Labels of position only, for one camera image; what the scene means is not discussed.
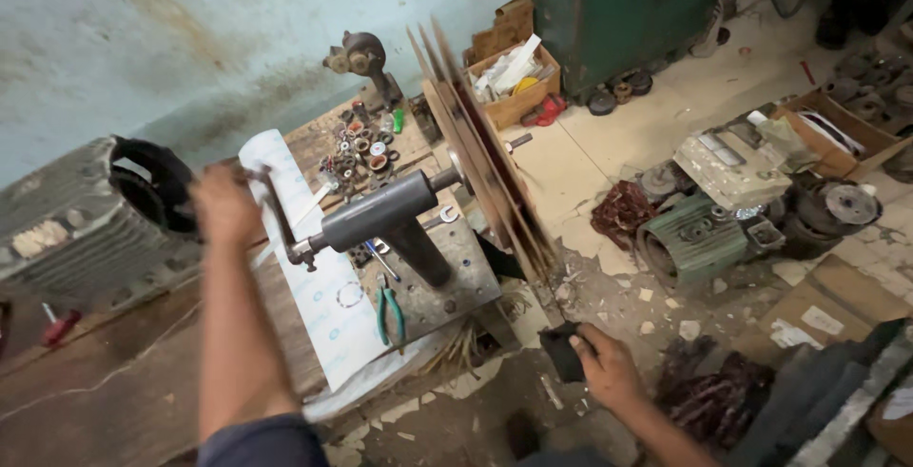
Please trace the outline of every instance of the person's sleeve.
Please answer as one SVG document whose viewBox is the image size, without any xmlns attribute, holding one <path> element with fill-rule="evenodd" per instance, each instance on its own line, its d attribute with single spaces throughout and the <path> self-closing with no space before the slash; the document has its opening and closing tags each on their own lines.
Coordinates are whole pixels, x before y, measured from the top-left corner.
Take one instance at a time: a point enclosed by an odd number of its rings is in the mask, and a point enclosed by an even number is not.
<svg viewBox="0 0 913 467">
<path fill-rule="evenodd" d="M 200 446 L 198 467 L 329 467 L 300 414 L 262 418 L 220 429 Z"/>
</svg>

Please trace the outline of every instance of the pliers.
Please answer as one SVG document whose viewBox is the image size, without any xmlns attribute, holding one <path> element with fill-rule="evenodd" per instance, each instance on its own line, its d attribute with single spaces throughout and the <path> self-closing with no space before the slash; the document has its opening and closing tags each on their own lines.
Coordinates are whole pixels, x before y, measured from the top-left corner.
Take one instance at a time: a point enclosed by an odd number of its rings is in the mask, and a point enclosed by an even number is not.
<svg viewBox="0 0 913 467">
<path fill-rule="evenodd" d="M 377 331 L 381 334 L 383 345 L 390 345 L 390 339 L 387 338 L 386 320 L 384 319 L 387 303 L 390 303 L 390 307 L 394 309 L 394 315 L 396 316 L 396 333 L 399 335 L 401 341 L 405 341 L 405 320 L 403 319 L 403 311 L 400 310 L 399 304 L 397 304 L 394 299 L 393 290 L 387 286 L 387 277 L 383 272 L 377 273 L 377 292 L 374 293 L 374 297 L 377 298 Z"/>
</svg>

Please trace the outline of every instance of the light blue wall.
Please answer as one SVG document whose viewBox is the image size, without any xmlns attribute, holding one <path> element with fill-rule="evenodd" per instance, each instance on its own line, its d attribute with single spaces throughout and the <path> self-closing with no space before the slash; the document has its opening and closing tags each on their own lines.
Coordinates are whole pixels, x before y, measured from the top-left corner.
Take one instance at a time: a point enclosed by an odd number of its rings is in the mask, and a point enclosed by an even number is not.
<svg viewBox="0 0 913 467">
<path fill-rule="evenodd" d="M 321 65 L 347 29 L 377 35 L 415 95 L 405 25 L 433 14 L 460 52 L 508 1 L 0 0 L 0 186 L 105 134 L 197 167 L 291 130 L 363 84 Z"/>
</svg>

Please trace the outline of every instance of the red-handled screwdriver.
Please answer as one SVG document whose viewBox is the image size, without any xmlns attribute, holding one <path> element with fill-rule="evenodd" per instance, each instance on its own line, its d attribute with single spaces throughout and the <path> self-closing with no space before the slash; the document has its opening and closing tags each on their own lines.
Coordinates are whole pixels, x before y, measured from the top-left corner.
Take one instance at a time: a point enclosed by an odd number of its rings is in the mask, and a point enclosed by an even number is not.
<svg viewBox="0 0 913 467">
<path fill-rule="evenodd" d="M 41 305 L 45 307 L 45 313 L 48 315 L 48 319 L 51 320 L 50 326 L 45 328 L 45 334 L 41 338 L 41 345 L 54 347 L 67 336 L 67 333 L 73 329 L 79 319 L 82 319 L 82 314 L 78 311 L 70 310 L 67 312 L 66 319 L 57 319 L 49 304 L 43 302 Z"/>
</svg>

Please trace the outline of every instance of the person's right hand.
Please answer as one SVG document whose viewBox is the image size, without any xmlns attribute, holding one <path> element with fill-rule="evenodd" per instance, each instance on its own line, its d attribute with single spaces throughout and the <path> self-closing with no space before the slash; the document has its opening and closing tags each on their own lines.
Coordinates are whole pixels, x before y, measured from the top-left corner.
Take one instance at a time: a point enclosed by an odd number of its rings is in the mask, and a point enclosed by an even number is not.
<svg viewBox="0 0 913 467">
<path fill-rule="evenodd" d="M 225 165 L 208 167 L 190 194 L 200 231 L 212 246 L 244 249 L 262 229 L 259 206 Z"/>
<path fill-rule="evenodd" d="M 571 346 L 583 364 L 590 393 L 606 408 L 617 411 L 649 403 L 631 351 L 623 342 L 585 322 L 577 326 Z"/>
</svg>

